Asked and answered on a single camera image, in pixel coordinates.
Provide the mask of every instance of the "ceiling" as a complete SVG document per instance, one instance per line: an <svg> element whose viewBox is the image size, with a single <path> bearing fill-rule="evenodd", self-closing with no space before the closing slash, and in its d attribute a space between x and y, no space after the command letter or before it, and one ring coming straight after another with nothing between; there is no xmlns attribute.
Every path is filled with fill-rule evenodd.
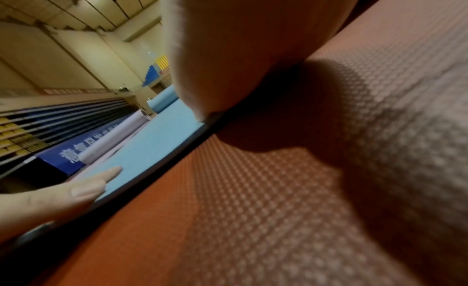
<svg viewBox="0 0 468 286"><path fill-rule="evenodd" d="M58 29L114 30L156 0L0 0L0 20Z"/></svg>

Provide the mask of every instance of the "blue banner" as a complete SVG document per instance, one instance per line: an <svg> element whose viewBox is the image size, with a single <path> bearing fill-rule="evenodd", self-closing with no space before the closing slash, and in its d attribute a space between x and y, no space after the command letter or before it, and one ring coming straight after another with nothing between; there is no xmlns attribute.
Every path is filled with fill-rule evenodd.
<svg viewBox="0 0 468 286"><path fill-rule="evenodd" d="M78 159L78 154L106 135L129 116L130 115L126 115L84 134L68 139L38 153L36 157L56 167L67 175L72 175L84 166Z"/></svg>

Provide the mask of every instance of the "white rolled mat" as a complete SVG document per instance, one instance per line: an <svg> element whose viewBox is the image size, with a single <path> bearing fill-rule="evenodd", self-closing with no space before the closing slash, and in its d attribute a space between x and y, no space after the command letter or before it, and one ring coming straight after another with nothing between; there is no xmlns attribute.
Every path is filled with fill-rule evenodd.
<svg viewBox="0 0 468 286"><path fill-rule="evenodd" d="M78 159L86 165L92 164L149 120L151 118L146 112L138 110L80 153Z"/></svg>

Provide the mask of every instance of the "fingernail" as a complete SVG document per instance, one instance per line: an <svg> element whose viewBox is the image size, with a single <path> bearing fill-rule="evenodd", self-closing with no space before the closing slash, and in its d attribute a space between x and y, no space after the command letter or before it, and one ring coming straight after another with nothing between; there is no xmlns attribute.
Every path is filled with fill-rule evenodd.
<svg viewBox="0 0 468 286"><path fill-rule="evenodd" d="M91 194L103 192L106 188L106 183L103 180L92 181L85 185L79 185L71 190L72 197L80 198Z"/></svg>

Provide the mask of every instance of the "orange textured mat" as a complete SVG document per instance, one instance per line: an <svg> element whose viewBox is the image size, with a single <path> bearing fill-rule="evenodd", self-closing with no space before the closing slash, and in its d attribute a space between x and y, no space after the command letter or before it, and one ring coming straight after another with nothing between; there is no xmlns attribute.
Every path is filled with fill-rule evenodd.
<svg viewBox="0 0 468 286"><path fill-rule="evenodd" d="M467 285L467 39L468 0L380 0L45 284Z"/></svg>

